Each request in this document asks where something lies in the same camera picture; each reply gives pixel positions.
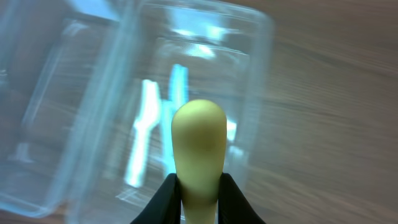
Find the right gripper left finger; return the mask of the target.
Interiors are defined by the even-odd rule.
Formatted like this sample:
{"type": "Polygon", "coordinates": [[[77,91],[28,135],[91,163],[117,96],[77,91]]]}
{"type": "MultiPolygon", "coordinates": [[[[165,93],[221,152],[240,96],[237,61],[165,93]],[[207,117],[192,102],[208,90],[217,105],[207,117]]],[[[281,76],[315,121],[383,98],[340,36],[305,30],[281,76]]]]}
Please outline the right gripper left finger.
{"type": "Polygon", "coordinates": [[[180,224],[181,192],[176,174],[169,174],[131,224],[180,224]]]}

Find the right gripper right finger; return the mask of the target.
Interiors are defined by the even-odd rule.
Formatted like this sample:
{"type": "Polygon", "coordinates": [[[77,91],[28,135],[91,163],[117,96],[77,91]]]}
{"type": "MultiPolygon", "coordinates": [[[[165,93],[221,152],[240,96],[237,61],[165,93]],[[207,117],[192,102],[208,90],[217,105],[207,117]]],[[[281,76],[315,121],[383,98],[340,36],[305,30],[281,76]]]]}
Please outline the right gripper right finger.
{"type": "Polygon", "coordinates": [[[222,173],[218,192],[219,224],[266,224],[246,200],[232,176],[222,173]]]}

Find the white plastic knife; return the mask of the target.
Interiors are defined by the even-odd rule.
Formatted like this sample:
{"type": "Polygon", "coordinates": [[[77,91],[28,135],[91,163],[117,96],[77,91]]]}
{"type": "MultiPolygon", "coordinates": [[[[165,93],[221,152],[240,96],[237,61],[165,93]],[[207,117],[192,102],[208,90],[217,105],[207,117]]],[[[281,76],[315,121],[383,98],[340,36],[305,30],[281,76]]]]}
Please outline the white plastic knife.
{"type": "Polygon", "coordinates": [[[236,138],[237,123],[230,119],[226,120],[227,140],[233,142],[236,138]]]}
{"type": "Polygon", "coordinates": [[[157,82],[142,81],[139,114],[134,120],[134,141],[131,148],[124,181],[134,188],[144,183],[150,134],[160,120],[160,93],[157,82]]]}

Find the cream yellow plastic knife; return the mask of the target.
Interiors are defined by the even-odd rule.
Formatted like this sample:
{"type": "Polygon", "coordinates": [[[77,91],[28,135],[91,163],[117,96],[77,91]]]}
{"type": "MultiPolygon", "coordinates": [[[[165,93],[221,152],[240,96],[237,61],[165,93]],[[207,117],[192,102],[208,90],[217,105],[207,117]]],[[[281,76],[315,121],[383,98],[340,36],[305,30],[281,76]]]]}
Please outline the cream yellow plastic knife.
{"type": "Polygon", "coordinates": [[[214,102],[192,100],[172,120],[172,145],[187,223],[215,222],[227,134],[226,115],[214,102]]]}

